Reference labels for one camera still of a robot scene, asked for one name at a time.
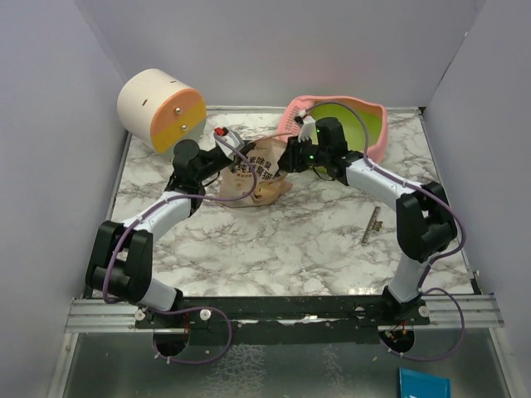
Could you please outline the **cat litter paper bag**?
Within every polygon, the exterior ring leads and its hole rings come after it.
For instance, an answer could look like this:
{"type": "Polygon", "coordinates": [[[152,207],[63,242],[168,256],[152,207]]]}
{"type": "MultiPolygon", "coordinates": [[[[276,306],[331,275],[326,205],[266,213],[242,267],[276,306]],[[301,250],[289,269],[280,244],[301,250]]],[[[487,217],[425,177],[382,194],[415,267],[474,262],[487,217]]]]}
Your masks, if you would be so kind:
{"type": "Polygon", "coordinates": [[[247,154],[248,162],[255,169],[255,180],[249,166],[239,163],[221,172],[219,197],[230,199],[229,207],[268,206],[286,194],[292,183],[287,173],[279,170],[277,164],[286,143],[277,138],[263,138],[247,154]]]}

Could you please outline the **metal ruler bag clip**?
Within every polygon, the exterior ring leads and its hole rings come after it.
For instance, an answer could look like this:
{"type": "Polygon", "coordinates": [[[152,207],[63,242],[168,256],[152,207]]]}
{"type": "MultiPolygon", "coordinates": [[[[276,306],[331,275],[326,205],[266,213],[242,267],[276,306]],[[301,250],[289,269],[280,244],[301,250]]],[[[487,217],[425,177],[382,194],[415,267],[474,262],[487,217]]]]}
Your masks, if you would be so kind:
{"type": "Polygon", "coordinates": [[[382,222],[378,219],[382,208],[375,206],[372,215],[370,216],[368,225],[360,240],[361,245],[367,245],[373,232],[379,232],[382,229],[382,222]]]}

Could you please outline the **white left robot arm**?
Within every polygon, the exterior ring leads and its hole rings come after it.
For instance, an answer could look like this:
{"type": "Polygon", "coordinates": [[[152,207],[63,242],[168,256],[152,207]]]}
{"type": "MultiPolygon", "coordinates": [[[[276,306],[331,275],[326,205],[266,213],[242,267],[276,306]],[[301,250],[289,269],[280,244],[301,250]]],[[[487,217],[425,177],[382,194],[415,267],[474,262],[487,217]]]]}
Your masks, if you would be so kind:
{"type": "Polygon", "coordinates": [[[148,209],[121,223],[105,221],[97,230],[85,283],[99,290],[106,303],[127,302],[154,309],[165,327],[183,317],[183,292],[153,277],[154,244],[175,225],[191,217],[207,197],[203,181],[236,160],[249,165],[246,155],[255,144],[245,140],[235,147],[227,137],[215,137],[205,151],[184,139],[173,149],[173,174],[161,197],[148,209]]]}

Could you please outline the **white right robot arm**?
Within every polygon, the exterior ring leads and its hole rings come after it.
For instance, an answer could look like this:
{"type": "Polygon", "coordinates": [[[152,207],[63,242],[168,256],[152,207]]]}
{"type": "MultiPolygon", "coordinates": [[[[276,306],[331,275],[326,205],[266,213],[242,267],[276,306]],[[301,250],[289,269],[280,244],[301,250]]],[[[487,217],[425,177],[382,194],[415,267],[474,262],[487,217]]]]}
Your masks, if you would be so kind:
{"type": "Polygon", "coordinates": [[[334,181],[357,188],[394,210],[402,256],[382,292],[381,314],[391,324],[408,318],[421,296],[431,261],[457,237],[441,184],[419,184],[380,168],[364,153],[348,149],[343,126],[335,117],[295,117],[298,135],[287,140],[278,162],[282,172],[321,167],[334,181]]]}

